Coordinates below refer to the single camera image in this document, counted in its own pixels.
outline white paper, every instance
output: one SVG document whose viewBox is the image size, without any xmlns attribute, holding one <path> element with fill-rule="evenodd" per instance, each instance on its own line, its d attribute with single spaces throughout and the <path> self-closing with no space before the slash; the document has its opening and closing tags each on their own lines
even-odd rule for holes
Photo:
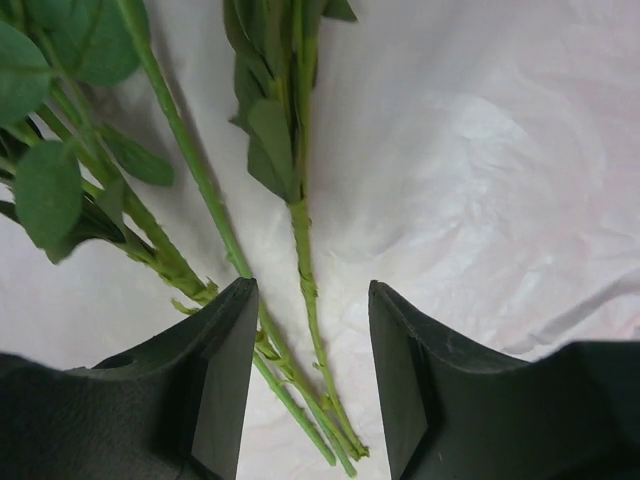
<svg viewBox="0 0 640 480">
<path fill-rule="evenodd" d="M 155 46 L 197 126 L 275 318 L 314 379 L 284 205 L 246 172 L 220 0 L 147 2 Z M 574 339 L 640 338 L 640 4 L 634 0 L 351 0 L 325 22 L 310 205 L 332 370 L 388 479 L 369 339 L 369 281 L 451 328 L 535 359 Z M 132 182 L 194 268 L 235 278 L 143 75 L 100 92 L 104 115 L 178 169 Z M 0 350 L 93 365 L 181 315 L 175 293 L 98 243 L 51 266 L 0 218 Z M 346 478 L 257 372 L 239 480 Z"/>
</svg>

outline white background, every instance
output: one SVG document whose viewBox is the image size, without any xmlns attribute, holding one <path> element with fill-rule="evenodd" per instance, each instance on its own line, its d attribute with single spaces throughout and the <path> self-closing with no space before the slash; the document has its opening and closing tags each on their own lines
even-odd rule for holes
<svg viewBox="0 0 640 480">
<path fill-rule="evenodd" d="M 283 204 L 245 170 L 220 0 L 147 2 L 161 61 L 271 310 L 311 375 L 312 347 Z M 352 0 L 325 22 L 311 168 L 322 328 L 348 413 L 389 477 L 367 288 L 389 283 L 488 346 L 538 358 L 575 338 L 640 338 L 640 4 L 635 0 Z M 150 88 L 96 101 L 178 170 L 132 182 L 192 265 L 234 272 Z M 118 250 L 53 267 L 0 219 L 0 350 L 93 365 L 181 315 Z M 251 379 L 240 480 L 340 479 L 262 378 Z"/>
</svg>

